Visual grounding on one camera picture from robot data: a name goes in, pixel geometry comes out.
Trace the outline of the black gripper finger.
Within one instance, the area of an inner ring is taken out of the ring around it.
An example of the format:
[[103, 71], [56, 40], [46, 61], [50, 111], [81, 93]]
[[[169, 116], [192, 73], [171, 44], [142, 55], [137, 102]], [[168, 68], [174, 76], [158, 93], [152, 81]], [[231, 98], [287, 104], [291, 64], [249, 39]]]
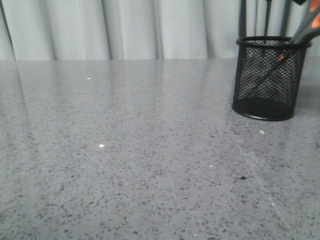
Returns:
[[307, 0], [293, 0], [298, 5], [303, 5]]

